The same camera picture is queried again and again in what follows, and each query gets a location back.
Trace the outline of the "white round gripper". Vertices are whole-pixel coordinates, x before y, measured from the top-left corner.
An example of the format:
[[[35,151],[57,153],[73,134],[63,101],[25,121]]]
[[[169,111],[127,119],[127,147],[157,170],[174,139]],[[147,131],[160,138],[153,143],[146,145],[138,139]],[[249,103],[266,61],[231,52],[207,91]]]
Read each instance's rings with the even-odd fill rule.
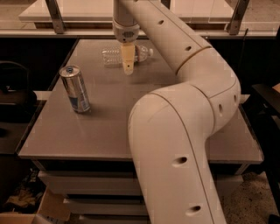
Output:
[[[113,21],[113,32],[115,38],[122,43],[122,68],[125,74],[132,75],[135,63],[135,44],[133,43],[139,34],[140,26],[138,24],[124,26]]]

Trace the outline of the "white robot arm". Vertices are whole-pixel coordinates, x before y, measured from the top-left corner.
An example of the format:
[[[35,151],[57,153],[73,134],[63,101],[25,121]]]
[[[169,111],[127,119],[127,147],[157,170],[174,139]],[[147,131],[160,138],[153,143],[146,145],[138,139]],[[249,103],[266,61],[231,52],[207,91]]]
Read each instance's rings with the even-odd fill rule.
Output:
[[[143,96],[129,147],[151,224],[227,224],[207,162],[207,139],[234,116],[241,87],[216,50],[158,0],[113,0],[116,38],[143,32],[178,83]]]

